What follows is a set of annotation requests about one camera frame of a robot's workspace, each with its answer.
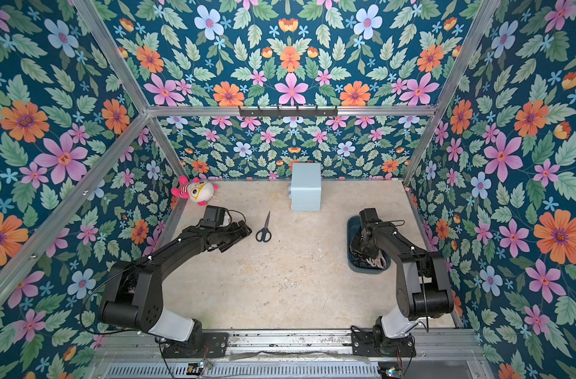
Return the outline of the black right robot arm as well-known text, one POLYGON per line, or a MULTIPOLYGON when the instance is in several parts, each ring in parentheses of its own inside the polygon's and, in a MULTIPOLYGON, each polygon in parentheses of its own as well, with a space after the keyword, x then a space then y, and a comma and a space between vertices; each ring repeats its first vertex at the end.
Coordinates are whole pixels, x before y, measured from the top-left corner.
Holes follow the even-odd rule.
POLYGON ((395 266, 397 306, 380 317, 372 333, 379 342, 409 336, 420 319, 438 318, 454 310, 454 296, 441 253, 413 244, 395 223, 382 221, 374 208, 359 213, 360 231, 350 249, 362 257, 384 253, 395 266))

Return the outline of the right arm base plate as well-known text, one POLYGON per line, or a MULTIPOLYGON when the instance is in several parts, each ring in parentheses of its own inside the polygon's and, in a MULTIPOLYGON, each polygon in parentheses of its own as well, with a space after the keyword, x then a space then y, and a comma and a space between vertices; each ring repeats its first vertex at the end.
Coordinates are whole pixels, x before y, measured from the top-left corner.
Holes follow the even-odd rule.
POLYGON ((352 325, 350 338, 354 355, 368 358, 413 358, 417 355, 413 336, 388 338, 378 325, 370 330, 352 325))

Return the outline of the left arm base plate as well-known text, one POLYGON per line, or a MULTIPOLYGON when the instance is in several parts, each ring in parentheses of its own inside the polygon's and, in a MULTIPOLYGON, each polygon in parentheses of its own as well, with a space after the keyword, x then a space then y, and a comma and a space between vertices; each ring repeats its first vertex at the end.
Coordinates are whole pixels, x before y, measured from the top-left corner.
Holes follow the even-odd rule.
POLYGON ((195 333, 186 342, 169 341, 163 344, 163 358, 223 358, 228 339, 228 333, 195 333))

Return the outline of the pink kitchen scissors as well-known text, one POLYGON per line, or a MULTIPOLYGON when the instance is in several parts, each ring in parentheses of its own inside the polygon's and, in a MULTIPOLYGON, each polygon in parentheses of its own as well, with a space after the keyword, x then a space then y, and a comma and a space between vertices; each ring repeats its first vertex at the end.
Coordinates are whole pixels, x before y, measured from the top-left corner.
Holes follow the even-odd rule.
POLYGON ((387 259, 385 259, 383 252, 380 250, 376 257, 374 258, 367 258, 366 262, 373 268, 377 268, 380 270, 385 270, 388 267, 387 259))

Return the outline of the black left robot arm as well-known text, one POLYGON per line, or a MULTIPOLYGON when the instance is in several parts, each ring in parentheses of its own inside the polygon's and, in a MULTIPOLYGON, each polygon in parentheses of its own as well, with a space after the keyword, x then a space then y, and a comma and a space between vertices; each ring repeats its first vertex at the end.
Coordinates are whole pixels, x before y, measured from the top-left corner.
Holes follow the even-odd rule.
POLYGON ((118 262, 100 305, 99 319, 114 327, 131 329, 175 343, 204 343, 201 322, 182 317, 166 308, 163 282, 189 259, 205 252, 225 252, 251 235, 244 216, 234 220, 233 211, 209 205, 198 224, 184 229, 177 238, 146 257, 118 262))

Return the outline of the dark blue handled scissors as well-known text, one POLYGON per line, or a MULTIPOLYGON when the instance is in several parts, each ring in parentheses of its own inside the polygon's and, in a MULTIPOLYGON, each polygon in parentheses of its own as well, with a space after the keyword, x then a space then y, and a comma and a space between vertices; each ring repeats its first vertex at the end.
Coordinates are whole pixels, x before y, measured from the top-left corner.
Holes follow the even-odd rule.
POLYGON ((272 233, 269 229, 270 212, 267 213, 264 226, 256 233, 256 241, 258 243, 269 243, 272 238, 272 233))

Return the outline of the teal plastic storage box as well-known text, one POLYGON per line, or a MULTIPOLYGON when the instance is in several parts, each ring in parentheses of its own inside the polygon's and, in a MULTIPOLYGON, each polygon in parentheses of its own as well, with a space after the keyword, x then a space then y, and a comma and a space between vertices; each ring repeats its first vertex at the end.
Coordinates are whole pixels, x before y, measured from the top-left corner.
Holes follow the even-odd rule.
POLYGON ((355 273, 370 274, 370 275, 377 275, 388 270, 388 268, 390 268, 391 261, 384 251, 381 250, 383 252, 385 259, 387 259, 388 267, 385 270, 380 270, 371 267, 366 262, 366 259, 368 257, 356 253, 355 250, 352 248, 352 244, 358 237, 360 237, 360 230, 361 230, 360 218, 358 216, 353 216, 349 218, 347 222, 347 260, 349 268, 351 268, 355 273))

